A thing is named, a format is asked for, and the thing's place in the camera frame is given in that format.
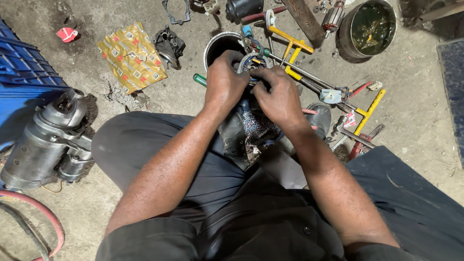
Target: white gear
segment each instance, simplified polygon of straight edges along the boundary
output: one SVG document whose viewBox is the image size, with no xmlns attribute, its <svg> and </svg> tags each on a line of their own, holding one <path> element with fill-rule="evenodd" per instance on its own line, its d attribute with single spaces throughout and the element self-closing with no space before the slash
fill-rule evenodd
<svg viewBox="0 0 464 261">
<path fill-rule="evenodd" d="M 272 9 L 269 9 L 266 11 L 266 28 L 273 26 L 276 26 L 276 16 L 274 14 L 274 11 Z"/>
</svg>

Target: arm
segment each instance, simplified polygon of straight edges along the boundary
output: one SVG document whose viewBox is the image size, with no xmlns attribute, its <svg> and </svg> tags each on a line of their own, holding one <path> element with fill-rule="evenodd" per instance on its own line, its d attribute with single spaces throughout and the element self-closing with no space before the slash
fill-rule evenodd
<svg viewBox="0 0 464 261">
<path fill-rule="evenodd" d="M 226 51 L 209 67 L 203 109 L 143 166 L 116 206 L 106 235 L 124 225 L 169 216 L 177 207 L 214 133 L 250 81 L 247 73 L 237 74 L 231 67 L 242 57 L 239 52 Z"/>
<path fill-rule="evenodd" d="M 253 88 L 259 105 L 295 147 L 311 193 L 324 216 L 352 253 L 369 243 L 399 247 L 377 208 L 345 166 L 312 130 L 301 111 L 295 82 L 275 66 L 250 72 L 271 86 Z"/>
</svg>

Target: green oil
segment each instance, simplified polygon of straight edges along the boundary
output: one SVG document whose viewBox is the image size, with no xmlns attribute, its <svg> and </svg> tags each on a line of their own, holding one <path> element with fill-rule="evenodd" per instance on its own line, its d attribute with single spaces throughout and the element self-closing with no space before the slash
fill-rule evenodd
<svg viewBox="0 0 464 261">
<path fill-rule="evenodd" d="M 367 2 L 353 17 L 351 39 L 356 49 L 364 55 L 384 51 L 393 40 L 395 16 L 379 3 Z"/>
</svg>

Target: blue plastic crate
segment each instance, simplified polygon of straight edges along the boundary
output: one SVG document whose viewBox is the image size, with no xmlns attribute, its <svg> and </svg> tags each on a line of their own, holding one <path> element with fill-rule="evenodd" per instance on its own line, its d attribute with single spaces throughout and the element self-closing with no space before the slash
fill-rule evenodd
<svg viewBox="0 0 464 261">
<path fill-rule="evenodd" d="M 13 144 L 42 106 L 69 90 L 40 55 L 0 20 L 0 150 Z"/>
</svg>

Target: metal bucket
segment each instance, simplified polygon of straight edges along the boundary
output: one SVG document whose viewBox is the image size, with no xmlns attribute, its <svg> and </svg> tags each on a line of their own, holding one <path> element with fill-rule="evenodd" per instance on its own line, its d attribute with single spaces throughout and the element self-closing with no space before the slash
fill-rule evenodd
<svg viewBox="0 0 464 261">
<path fill-rule="evenodd" d="M 390 32 L 388 37 L 385 37 L 386 43 L 383 44 L 378 50 L 376 50 L 373 53 L 366 53 L 359 48 L 356 48 L 354 39 L 353 39 L 353 21 L 356 15 L 359 14 L 359 10 L 361 7 L 366 6 L 366 5 L 372 5 L 372 6 L 379 6 L 379 7 L 384 7 L 386 10 L 386 14 L 388 17 L 387 19 L 390 20 L 391 26 L 390 26 Z M 396 34 L 396 29 L 397 29 L 397 16 L 395 13 L 395 10 L 393 9 L 393 6 L 385 1 L 385 0 L 369 0 L 367 2 L 364 2 L 358 6 L 356 6 L 351 12 L 343 19 L 342 25 L 340 26 L 340 45 L 342 47 L 342 50 L 349 56 L 354 57 L 354 58 L 368 58 L 372 57 L 376 54 L 379 54 L 383 52 L 393 41 L 393 38 Z"/>
<path fill-rule="evenodd" d="M 221 56 L 226 50 L 235 50 L 246 54 L 243 45 L 239 41 L 242 38 L 239 33 L 235 32 L 223 32 L 220 33 L 211 40 L 206 45 L 205 53 L 203 54 L 203 65 L 205 66 L 205 71 L 208 71 L 208 67 L 213 64 L 214 60 Z"/>
</svg>

